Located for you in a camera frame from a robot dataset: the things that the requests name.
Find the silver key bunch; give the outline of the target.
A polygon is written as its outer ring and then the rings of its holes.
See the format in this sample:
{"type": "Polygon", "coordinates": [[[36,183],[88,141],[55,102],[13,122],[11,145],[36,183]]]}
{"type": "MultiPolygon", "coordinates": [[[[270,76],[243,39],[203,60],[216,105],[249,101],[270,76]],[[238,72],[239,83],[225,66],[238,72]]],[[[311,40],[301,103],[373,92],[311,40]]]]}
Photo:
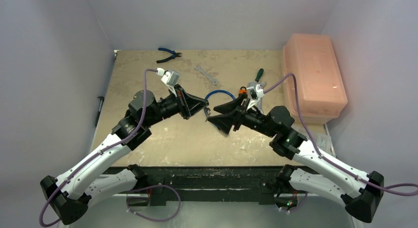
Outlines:
{"type": "Polygon", "coordinates": [[[205,107],[204,108],[204,113],[205,113],[205,117],[206,117],[205,122],[207,122],[208,118],[210,117],[210,108],[205,107]]]}

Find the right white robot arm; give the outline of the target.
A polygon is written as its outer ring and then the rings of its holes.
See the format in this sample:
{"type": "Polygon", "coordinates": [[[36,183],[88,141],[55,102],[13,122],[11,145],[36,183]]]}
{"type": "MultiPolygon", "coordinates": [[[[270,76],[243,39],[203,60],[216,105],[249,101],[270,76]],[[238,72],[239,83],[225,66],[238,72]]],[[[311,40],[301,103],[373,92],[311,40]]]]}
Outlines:
{"type": "Polygon", "coordinates": [[[229,134],[230,130],[246,126],[271,137],[269,145],[279,156],[317,172],[309,175],[294,169],[290,174],[278,176],[277,186],[281,191],[294,188],[321,195],[343,205],[352,217],[372,222],[383,197],[383,191],[378,189],[384,185],[381,173],[356,169],[317,148],[313,141],[292,127],[295,120],[285,106],[275,106],[264,115],[259,110],[246,110],[246,103],[234,100],[214,110],[219,114],[209,116],[208,121],[222,133],[229,134]]]}

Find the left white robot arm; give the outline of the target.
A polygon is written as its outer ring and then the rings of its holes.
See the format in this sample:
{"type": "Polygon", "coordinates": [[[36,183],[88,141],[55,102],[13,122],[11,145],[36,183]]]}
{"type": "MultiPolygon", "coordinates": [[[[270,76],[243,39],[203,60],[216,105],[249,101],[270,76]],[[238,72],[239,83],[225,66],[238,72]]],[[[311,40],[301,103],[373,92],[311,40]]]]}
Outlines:
{"type": "Polygon", "coordinates": [[[99,176],[150,137],[151,126],[176,114],[189,119],[208,105],[206,99],[186,93],[179,84],[160,100],[149,90],[137,92],[125,116],[96,149],[67,172],[41,180],[47,204],[58,220],[69,225],[80,219],[89,207],[114,194],[152,190],[155,186],[137,164],[103,180],[99,176]]]}

